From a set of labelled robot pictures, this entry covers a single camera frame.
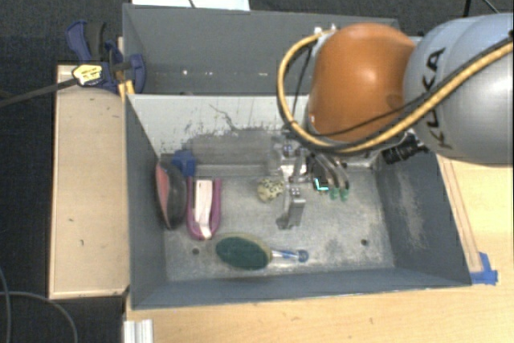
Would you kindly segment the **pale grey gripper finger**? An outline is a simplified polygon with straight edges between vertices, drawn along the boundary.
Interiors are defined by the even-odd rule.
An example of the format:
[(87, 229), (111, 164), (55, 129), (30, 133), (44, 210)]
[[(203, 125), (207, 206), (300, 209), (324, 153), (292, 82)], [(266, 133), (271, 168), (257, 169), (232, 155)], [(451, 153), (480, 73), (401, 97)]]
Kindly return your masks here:
[(289, 143), (275, 143), (267, 151), (267, 172), (271, 176), (289, 178), (294, 170), (294, 150)]
[(306, 199), (298, 187), (289, 187), (284, 195), (284, 212), (276, 219), (280, 230), (289, 230), (301, 225)]

